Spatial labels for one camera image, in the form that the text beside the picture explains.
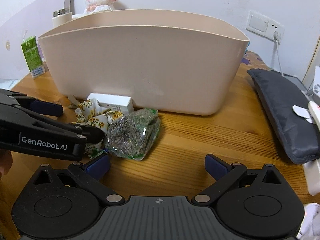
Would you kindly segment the green drink carton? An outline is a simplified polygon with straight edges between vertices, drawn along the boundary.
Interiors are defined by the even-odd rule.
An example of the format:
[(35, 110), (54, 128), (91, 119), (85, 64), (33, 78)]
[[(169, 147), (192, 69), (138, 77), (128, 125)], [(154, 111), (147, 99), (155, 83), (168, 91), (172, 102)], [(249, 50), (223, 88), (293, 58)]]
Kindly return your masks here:
[(31, 36), (24, 40), (21, 48), (31, 77), (35, 79), (44, 74), (46, 69), (37, 46), (36, 37)]

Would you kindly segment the yellow floral scrunchie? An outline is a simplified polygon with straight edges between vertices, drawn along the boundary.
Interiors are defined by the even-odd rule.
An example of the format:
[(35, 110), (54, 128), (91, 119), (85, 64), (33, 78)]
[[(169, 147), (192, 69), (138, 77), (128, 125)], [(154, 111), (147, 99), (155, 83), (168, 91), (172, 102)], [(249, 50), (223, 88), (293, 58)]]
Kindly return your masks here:
[(86, 144), (85, 154), (90, 159), (93, 159), (102, 153), (106, 153), (104, 146), (105, 135), (109, 126), (114, 120), (122, 117), (123, 113), (100, 106), (97, 99), (89, 99), (78, 105), (75, 114), (76, 124), (93, 126), (104, 132), (103, 138), (99, 139), (98, 143)]

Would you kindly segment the white wall switch socket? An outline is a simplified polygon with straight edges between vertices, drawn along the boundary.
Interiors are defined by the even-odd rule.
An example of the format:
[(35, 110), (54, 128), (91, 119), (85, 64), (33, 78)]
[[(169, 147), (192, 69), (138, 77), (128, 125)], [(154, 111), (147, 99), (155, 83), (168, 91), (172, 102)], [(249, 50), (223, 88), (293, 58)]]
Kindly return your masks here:
[(259, 12), (250, 10), (248, 13), (246, 29), (273, 42), (281, 42), (285, 27)]

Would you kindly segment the wooden hair clip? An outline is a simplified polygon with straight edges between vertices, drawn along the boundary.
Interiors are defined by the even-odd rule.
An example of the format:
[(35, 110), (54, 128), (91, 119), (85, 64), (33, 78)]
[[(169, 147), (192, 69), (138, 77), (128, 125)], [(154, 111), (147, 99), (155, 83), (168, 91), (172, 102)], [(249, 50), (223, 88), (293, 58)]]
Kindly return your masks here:
[(68, 108), (77, 109), (78, 106), (80, 105), (80, 102), (73, 95), (68, 95), (67, 98), (70, 101)]

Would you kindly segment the white rectangular box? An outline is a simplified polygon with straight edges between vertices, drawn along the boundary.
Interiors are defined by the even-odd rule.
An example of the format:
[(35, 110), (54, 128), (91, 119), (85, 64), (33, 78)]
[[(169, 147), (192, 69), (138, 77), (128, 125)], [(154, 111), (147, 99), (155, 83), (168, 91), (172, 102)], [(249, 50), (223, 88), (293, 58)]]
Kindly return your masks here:
[(133, 103), (129, 96), (90, 93), (87, 97), (87, 100), (89, 99), (96, 99), (100, 106), (123, 114), (129, 114), (134, 111)]

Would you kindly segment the beige plastic storage bin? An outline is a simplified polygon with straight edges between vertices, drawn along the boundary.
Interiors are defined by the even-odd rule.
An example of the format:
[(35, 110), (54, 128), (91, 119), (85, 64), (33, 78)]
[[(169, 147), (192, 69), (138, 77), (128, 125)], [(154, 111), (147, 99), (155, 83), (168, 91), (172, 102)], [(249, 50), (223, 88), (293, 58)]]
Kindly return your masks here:
[(136, 107), (211, 115), (223, 105), (249, 38), (206, 15), (127, 9), (77, 18), (38, 41), (63, 95), (129, 96)]

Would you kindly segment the cream thermos bottle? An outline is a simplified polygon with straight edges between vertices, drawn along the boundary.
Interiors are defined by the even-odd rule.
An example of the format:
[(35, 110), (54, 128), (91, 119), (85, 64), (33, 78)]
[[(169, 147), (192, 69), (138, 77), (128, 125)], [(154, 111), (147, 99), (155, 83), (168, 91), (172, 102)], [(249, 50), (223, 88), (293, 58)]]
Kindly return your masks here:
[(54, 28), (67, 22), (70, 22), (71, 20), (72, 13), (69, 8), (63, 8), (53, 12), (52, 23)]

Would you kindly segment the dark grey fabric pouch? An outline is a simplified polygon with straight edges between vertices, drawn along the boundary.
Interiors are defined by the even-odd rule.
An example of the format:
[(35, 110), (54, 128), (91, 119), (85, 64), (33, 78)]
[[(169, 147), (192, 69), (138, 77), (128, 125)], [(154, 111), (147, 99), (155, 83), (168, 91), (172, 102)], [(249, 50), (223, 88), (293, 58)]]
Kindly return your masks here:
[(319, 129), (294, 113), (292, 106), (306, 108), (308, 100), (290, 80), (264, 69), (247, 71), (259, 100), (280, 141), (294, 164), (319, 158)]

